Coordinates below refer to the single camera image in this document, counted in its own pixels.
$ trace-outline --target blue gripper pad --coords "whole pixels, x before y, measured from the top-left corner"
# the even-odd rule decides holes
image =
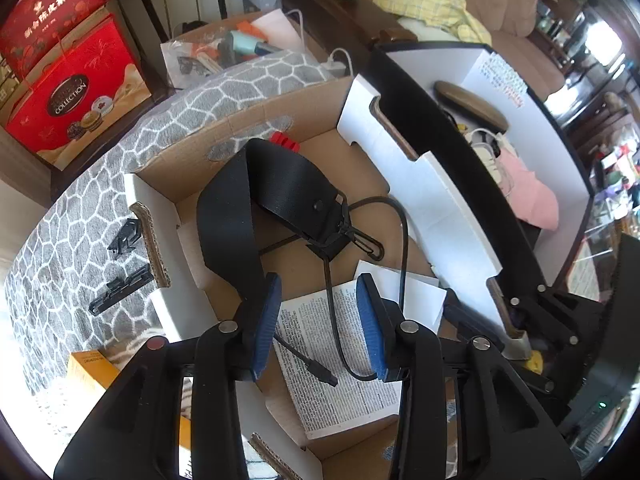
[[[369,291],[362,276],[356,282],[356,303],[360,314],[360,323],[364,332],[364,341],[367,343],[367,352],[371,361],[371,368],[378,375],[380,380],[384,380],[388,372],[385,363],[385,348],[382,342],[382,332],[378,325],[378,319],[373,311]]]
[[[254,381],[260,378],[260,375],[267,367],[267,358],[273,342],[273,334],[276,331],[280,303],[282,303],[282,280],[275,273],[269,272],[267,277],[270,276],[274,276],[274,279],[271,281],[271,286],[262,308],[262,315],[255,331],[254,360],[251,366]]]

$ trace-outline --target black clip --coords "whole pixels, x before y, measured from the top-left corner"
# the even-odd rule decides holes
[[[98,316],[98,314],[103,313],[110,306],[124,300],[124,298],[130,296],[139,288],[152,282],[153,279],[154,276],[151,272],[151,265],[149,264],[140,267],[124,280],[120,277],[116,278],[112,282],[107,283],[107,292],[89,303],[89,314]]]
[[[133,252],[133,245],[140,240],[141,236],[142,222],[137,218],[127,218],[127,221],[124,222],[124,225],[120,228],[118,234],[116,234],[107,249],[118,258],[123,254]]]

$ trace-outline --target metal screw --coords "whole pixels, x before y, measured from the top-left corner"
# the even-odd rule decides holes
[[[406,332],[407,334],[415,334],[416,332],[418,332],[418,324],[415,321],[407,319],[400,323],[400,330]]]
[[[149,350],[159,350],[164,346],[165,341],[164,337],[157,335],[146,342],[146,347]]]
[[[218,330],[220,330],[220,332],[222,332],[223,334],[231,334],[232,332],[238,330],[238,323],[236,323],[235,321],[231,321],[230,319],[227,321],[223,321],[218,325]]]
[[[489,343],[489,340],[485,337],[476,337],[474,339],[474,346],[478,349],[478,350],[488,350],[489,348],[491,348],[491,343]]]

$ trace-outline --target black strap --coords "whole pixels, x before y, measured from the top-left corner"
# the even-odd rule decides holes
[[[205,265],[243,300],[264,284],[251,200],[307,240],[321,258],[333,259],[350,241],[346,198],[324,174],[291,150],[249,140],[207,184],[196,210]]]

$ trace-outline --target yellow checkered cloth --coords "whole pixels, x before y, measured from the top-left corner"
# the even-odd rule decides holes
[[[491,45],[491,34],[466,10],[465,0],[373,0],[392,14],[423,20],[467,43]]]

